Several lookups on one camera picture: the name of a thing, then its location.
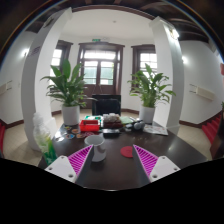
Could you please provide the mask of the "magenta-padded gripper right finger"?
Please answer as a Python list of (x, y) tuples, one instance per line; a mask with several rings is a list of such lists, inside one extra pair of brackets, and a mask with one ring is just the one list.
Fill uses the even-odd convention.
[(137, 145), (133, 146), (132, 155), (137, 165), (139, 180), (142, 186), (180, 170), (168, 157), (156, 156)]

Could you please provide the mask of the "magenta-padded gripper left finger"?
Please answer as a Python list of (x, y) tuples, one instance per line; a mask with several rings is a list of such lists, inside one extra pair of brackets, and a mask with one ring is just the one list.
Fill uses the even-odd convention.
[(94, 154), (92, 145), (84, 147), (70, 156), (59, 156), (46, 171), (72, 183), (82, 183)]

